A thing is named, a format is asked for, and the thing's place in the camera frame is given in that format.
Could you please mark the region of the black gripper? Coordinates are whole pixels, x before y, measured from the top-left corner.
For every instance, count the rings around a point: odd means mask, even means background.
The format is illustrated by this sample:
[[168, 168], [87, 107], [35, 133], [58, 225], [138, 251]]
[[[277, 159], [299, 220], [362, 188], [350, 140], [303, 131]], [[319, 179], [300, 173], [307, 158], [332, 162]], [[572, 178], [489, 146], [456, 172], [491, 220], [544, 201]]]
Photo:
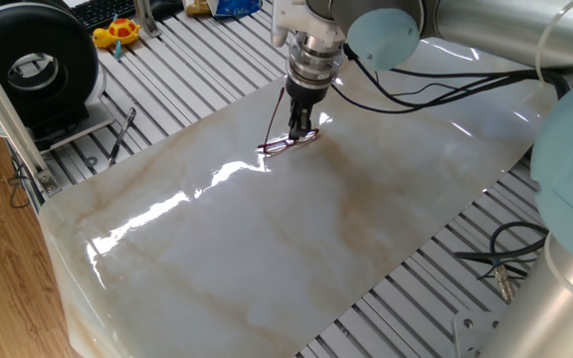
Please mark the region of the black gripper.
[[310, 106], [321, 102], [328, 92], [328, 88], [309, 89], [297, 84], [292, 78], [286, 78], [286, 92], [290, 97], [289, 132], [288, 138], [299, 139], [299, 125], [301, 137], [306, 137], [311, 132]]

